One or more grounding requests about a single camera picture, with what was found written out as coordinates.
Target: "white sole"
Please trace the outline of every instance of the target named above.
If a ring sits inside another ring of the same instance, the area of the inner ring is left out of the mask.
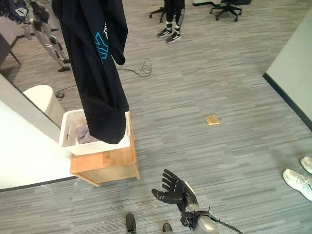
[[[289,169],[286,169],[286,170],[283,172],[283,178],[284,178],[284,181],[286,182],[286,184],[287,184],[289,187],[291,187],[291,188],[297,190],[298,192],[300,192],[307,200],[312,201],[312,197],[311,197],[311,196],[308,196],[308,194],[305,194],[304,192],[302,192],[300,186],[296,186],[296,185],[292,185],[292,184],[291,184],[291,182],[289,181],[289,178],[287,177],[287,170],[289,170]]]
[[[178,37],[177,39],[173,40],[173,41],[166,41],[167,43],[171,44],[171,43],[174,43],[176,40],[180,40],[181,37]]]
[[[304,168],[304,170],[306,170],[307,172],[309,172],[310,174],[312,174],[311,168],[308,168],[308,167],[306,166],[306,164],[304,163],[304,158],[302,158],[302,159],[300,160],[301,166]]]
[[[163,35],[163,36],[161,36],[161,37],[157,36],[157,38],[164,38],[164,37],[167,37],[167,36],[170,36],[170,35],[171,35],[171,33],[166,34],[166,35]]]

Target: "small wooden block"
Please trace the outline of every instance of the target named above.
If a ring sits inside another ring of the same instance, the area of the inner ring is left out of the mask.
[[[216,116],[206,116],[205,119],[209,125],[215,125],[220,123]]]

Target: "hanging shirt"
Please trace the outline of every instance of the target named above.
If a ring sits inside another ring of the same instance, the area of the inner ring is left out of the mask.
[[[121,0],[53,0],[90,135],[117,144],[129,105],[116,63],[123,65],[128,34]]]

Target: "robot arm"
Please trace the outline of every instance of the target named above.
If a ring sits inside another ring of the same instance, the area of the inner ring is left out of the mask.
[[[216,223],[220,223],[239,234],[237,228],[221,222],[208,211],[201,211],[196,199],[195,192],[186,181],[179,179],[169,170],[164,171],[162,185],[167,191],[162,192],[157,189],[152,190],[152,194],[160,201],[169,204],[176,204],[181,212],[181,223],[189,227],[194,234],[219,234]]]
[[[0,16],[8,17],[17,24],[24,22],[28,12],[29,10],[24,0],[0,1]]]

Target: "blue logo print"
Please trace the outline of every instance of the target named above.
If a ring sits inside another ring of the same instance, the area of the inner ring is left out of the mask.
[[[108,45],[105,44],[105,42],[102,39],[102,36],[99,32],[97,32],[95,36],[94,43],[96,44],[96,48],[98,51],[98,54],[101,58],[101,61],[104,62],[104,60],[107,58],[108,54]]]

